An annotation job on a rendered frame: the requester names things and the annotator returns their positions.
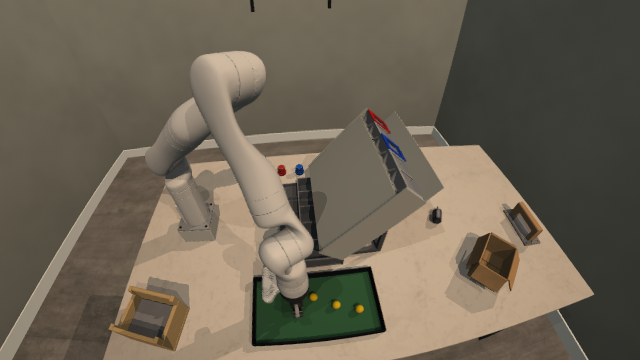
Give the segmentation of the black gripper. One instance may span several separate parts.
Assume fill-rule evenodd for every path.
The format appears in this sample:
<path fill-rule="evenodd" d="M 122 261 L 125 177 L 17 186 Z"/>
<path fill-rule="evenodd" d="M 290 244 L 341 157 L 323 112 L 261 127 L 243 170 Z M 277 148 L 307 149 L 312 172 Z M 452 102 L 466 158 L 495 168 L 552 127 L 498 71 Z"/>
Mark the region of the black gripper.
<path fill-rule="evenodd" d="M 292 298 L 287 298 L 287 297 L 283 296 L 280 293 L 281 296 L 283 297 L 283 299 L 285 299 L 289 303 L 290 302 L 292 303 L 292 305 L 290 303 L 290 307 L 293 308 L 293 311 L 294 311 L 293 315 L 292 315 L 293 318 L 303 317 L 303 314 L 302 314 L 303 299 L 307 296 L 308 292 L 309 292 L 309 285 L 308 285 L 308 289 L 307 289 L 306 293 L 303 296 L 299 297 L 299 298 L 293 298 L 293 299 Z M 300 301 L 301 301 L 301 303 L 300 303 Z"/>

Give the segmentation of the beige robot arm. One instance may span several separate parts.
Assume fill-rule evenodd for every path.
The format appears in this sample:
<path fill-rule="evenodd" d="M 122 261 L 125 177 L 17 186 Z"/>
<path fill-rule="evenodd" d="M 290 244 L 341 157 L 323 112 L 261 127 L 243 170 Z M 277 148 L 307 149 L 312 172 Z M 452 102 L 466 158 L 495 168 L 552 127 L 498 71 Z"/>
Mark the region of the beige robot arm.
<path fill-rule="evenodd" d="M 313 238 L 291 208 L 276 169 L 245 137 L 234 115 L 261 94 L 266 81 L 264 63 L 245 51 L 205 54 L 194 60 L 189 80 L 193 98 L 172 113 L 146 151 L 147 167 L 158 176 L 167 175 L 165 186 L 184 223 L 203 224 L 209 210 L 187 154 L 212 134 L 256 225 L 264 229 L 285 225 L 259 246 L 265 265 L 263 301 L 272 303 L 279 292 L 292 299 L 303 296 L 309 285 L 304 259 L 313 252 Z"/>

